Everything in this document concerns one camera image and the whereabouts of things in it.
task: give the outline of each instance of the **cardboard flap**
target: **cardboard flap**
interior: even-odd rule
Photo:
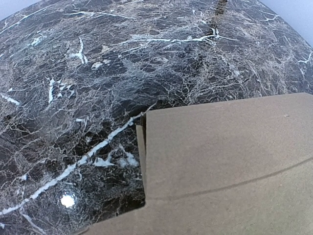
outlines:
[[[146,189],[146,146],[145,146],[145,128],[142,125],[136,126],[137,142],[140,158],[140,167],[143,187]]]
[[[146,206],[86,234],[311,235],[312,117],[308,94],[148,112]]]
[[[215,191],[306,161],[313,153],[312,117],[309,94],[148,112],[146,197]]]

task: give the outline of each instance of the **cardboard box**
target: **cardboard box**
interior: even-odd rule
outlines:
[[[150,111],[137,135],[146,206],[86,234],[313,234],[312,95]]]

